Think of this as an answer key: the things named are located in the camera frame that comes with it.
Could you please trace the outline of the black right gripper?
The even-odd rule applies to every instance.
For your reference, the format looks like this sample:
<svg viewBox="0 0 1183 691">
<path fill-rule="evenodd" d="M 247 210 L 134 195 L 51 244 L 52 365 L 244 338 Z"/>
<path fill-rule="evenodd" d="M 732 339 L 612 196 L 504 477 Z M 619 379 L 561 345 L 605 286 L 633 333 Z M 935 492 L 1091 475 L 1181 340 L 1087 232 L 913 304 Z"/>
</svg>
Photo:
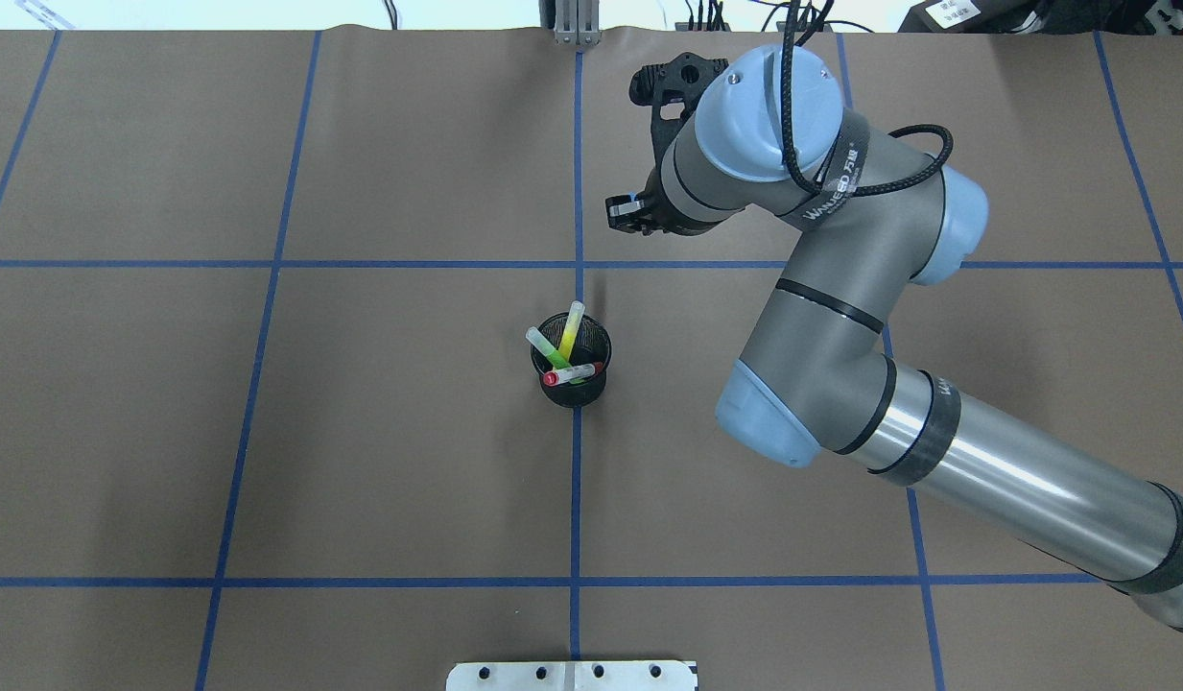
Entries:
<svg viewBox="0 0 1183 691">
<path fill-rule="evenodd" d="M 647 185 L 638 194 L 605 198 L 605 222 L 625 233 L 674 233 L 697 235 L 697 220 L 689 218 L 670 200 L 661 172 L 649 172 Z"/>
</svg>

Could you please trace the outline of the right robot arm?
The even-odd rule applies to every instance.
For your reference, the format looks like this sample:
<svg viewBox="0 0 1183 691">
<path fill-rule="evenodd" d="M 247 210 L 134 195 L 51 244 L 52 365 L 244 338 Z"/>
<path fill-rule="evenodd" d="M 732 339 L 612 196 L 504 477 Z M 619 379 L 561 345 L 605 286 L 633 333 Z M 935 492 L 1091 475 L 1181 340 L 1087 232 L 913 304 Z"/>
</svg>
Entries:
<svg viewBox="0 0 1183 691">
<path fill-rule="evenodd" d="M 609 226 L 700 235 L 751 206 L 800 233 L 717 403 L 723 432 L 780 464 L 842 456 L 1009 532 L 1183 633 L 1183 495 L 1092 458 L 880 349 L 910 285 L 950 278 L 987 196 L 877 131 L 825 62 L 762 45 L 640 67 L 655 166 L 605 201 Z"/>
</svg>

